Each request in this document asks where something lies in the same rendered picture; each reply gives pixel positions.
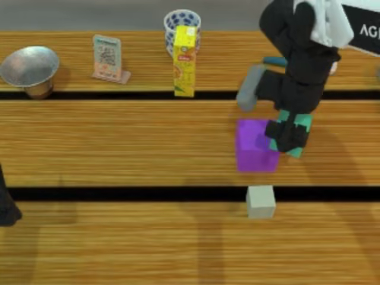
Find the small white box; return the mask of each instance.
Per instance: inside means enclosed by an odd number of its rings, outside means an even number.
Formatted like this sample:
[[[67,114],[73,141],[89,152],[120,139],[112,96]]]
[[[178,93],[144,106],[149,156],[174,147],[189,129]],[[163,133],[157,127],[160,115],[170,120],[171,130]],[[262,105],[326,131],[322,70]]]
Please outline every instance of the small white box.
[[[250,219],[272,218],[276,210],[273,186],[248,187],[246,202]]]

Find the yellow juice box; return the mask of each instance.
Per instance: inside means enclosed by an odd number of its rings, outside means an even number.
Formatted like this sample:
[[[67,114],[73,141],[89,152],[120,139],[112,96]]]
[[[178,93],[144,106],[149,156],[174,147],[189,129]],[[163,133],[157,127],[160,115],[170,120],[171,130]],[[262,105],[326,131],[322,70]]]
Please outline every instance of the yellow juice box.
[[[194,97],[196,27],[177,26],[174,41],[174,95]]]

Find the silver bowl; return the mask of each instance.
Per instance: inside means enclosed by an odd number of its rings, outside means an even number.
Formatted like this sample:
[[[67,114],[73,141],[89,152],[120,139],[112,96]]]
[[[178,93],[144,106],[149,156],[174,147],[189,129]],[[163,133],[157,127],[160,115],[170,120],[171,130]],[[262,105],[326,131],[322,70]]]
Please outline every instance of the silver bowl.
[[[1,65],[2,79],[21,87],[34,99],[53,92],[53,76],[59,68],[57,54],[44,46],[29,46],[10,54]]]

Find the wooden surface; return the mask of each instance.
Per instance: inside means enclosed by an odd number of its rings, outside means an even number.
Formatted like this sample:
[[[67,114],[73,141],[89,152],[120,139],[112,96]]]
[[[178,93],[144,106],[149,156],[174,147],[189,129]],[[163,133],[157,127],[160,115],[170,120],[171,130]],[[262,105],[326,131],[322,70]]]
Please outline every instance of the wooden surface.
[[[377,285],[379,203],[22,202],[0,228],[6,285]]]
[[[326,101],[301,159],[275,174],[239,173],[239,118],[273,119],[234,101],[3,101],[8,186],[380,185],[377,101]]]
[[[127,85],[91,78],[93,73],[92,37],[103,34],[120,38],[123,65],[132,72]],[[57,91],[168,91],[173,90],[172,60],[164,47],[162,31],[82,31],[14,32],[2,31],[0,61],[25,46],[52,48],[61,59],[55,78]],[[338,72],[331,77],[328,90],[379,90],[376,67],[379,61],[370,55],[347,49]],[[235,91],[248,68],[265,56],[276,56],[260,31],[203,31],[197,60],[197,90]],[[0,90],[17,90],[0,81]]]

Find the purple cube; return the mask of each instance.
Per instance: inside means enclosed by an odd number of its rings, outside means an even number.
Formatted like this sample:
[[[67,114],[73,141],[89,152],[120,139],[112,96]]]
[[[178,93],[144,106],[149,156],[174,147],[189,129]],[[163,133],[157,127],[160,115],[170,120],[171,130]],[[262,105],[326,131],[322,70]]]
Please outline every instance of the purple cube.
[[[240,172],[275,172],[280,153],[270,150],[265,136],[268,120],[241,119],[237,122],[236,164]]]

